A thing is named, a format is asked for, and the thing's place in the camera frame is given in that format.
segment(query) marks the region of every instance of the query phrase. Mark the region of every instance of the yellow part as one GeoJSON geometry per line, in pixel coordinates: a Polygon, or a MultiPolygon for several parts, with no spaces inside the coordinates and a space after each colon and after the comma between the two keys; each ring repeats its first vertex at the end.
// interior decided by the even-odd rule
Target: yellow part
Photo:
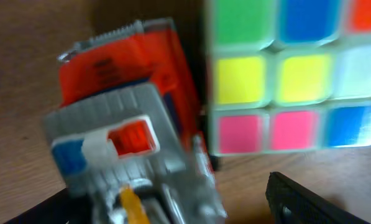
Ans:
{"type": "Polygon", "coordinates": [[[121,189],[120,199],[126,210],[129,224],[150,224],[147,214],[142,208],[141,200],[129,186],[121,189]]]}
{"type": "Polygon", "coordinates": [[[329,54],[290,57],[279,69],[277,100],[299,103],[327,97],[332,60],[329,54]]]}
{"type": "Polygon", "coordinates": [[[253,103],[265,94],[266,62],[261,56],[218,60],[217,103],[253,103]]]}

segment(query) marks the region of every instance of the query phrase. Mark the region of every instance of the wooden surface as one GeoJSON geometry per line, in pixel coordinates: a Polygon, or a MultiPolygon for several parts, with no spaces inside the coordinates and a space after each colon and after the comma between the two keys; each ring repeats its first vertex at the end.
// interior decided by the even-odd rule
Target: wooden surface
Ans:
{"type": "MultiPolygon", "coordinates": [[[[0,223],[64,188],[40,128],[60,103],[55,57],[74,41],[134,19],[173,16],[197,61],[200,12],[197,0],[0,0],[0,223]]],[[[264,193],[273,170],[371,222],[371,148],[223,162],[217,180],[227,223],[272,221],[264,193]]]]}

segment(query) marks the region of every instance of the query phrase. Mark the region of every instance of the brown table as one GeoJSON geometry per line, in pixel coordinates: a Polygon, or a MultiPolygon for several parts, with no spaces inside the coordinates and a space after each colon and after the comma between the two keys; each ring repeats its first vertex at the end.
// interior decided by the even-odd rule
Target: brown table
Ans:
{"type": "MultiPolygon", "coordinates": [[[[200,0],[0,0],[0,223],[64,188],[40,128],[61,100],[55,57],[134,19],[173,16],[199,60],[201,11],[200,0]]],[[[264,193],[273,170],[371,222],[368,148],[223,159],[217,180],[228,223],[272,221],[264,193]]]]}

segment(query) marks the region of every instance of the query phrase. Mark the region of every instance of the pink square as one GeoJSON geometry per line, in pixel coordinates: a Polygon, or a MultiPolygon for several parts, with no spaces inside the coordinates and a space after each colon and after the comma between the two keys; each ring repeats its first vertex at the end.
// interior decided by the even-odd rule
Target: pink square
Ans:
{"type": "Polygon", "coordinates": [[[319,115],[314,111],[277,114],[271,127],[273,150],[307,149],[316,139],[319,115]]]}
{"type": "Polygon", "coordinates": [[[262,118],[228,116],[219,120],[219,151],[225,154],[258,152],[262,142],[262,118]]]}

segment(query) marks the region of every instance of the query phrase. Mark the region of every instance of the yellow square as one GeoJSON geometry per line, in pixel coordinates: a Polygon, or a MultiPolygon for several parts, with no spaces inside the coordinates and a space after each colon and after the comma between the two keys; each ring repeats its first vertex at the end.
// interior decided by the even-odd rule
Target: yellow square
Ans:
{"type": "Polygon", "coordinates": [[[265,93],[266,61],[262,56],[218,60],[217,103],[255,103],[265,93]]]}
{"type": "Polygon", "coordinates": [[[330,84],[332,60],[329,54],[287,58],[279,67],[280,103],[323,100],[330,84]]]}

